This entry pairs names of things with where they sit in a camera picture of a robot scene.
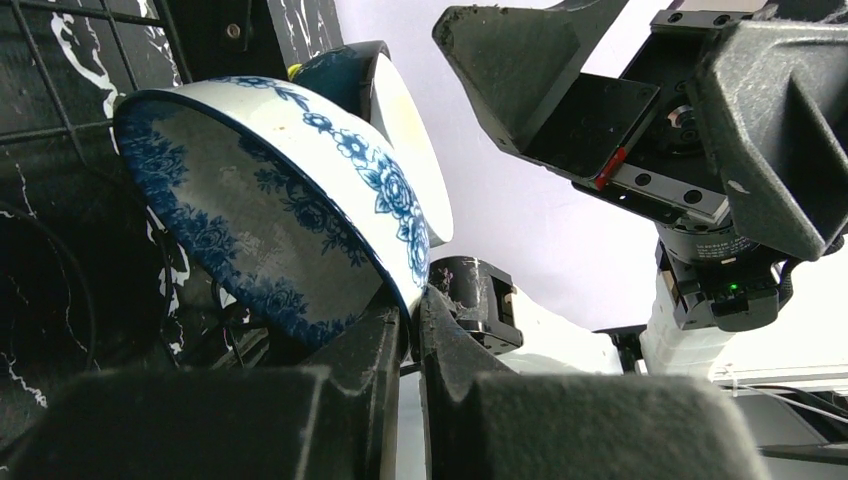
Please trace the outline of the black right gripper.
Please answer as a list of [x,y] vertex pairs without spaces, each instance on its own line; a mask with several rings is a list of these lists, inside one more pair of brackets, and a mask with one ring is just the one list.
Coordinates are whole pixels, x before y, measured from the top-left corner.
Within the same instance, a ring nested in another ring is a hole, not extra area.
[[663,10],[620,77],[579,76],[625,6],[455,5],[431,37],[499,149],[654,223],[679,329],[769,325],[775,250],[847,226],[847,28]]

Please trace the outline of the blue patterned bowl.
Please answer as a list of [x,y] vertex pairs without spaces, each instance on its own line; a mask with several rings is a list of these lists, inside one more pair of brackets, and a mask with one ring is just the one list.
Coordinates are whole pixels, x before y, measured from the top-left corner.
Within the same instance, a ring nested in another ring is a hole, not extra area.
[[314,350],[381,289],[412,317],[428,226],[392,146],[364,120],[251,75],[140,90],[113,120],[154,215],[253,315]]

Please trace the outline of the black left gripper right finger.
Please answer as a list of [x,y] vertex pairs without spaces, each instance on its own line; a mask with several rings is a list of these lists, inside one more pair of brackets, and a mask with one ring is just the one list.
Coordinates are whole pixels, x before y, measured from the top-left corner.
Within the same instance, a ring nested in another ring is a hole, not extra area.
[[745,419],[692,377],[521,375],[420,303],[431,479],[765,479]]

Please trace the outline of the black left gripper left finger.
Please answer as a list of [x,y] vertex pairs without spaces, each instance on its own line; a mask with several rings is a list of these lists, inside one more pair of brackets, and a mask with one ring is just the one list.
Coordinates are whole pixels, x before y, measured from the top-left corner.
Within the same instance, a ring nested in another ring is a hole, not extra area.
[[11,479],[388,479],[401,319],[371,308],[296,367],[118,371],[70,384]]

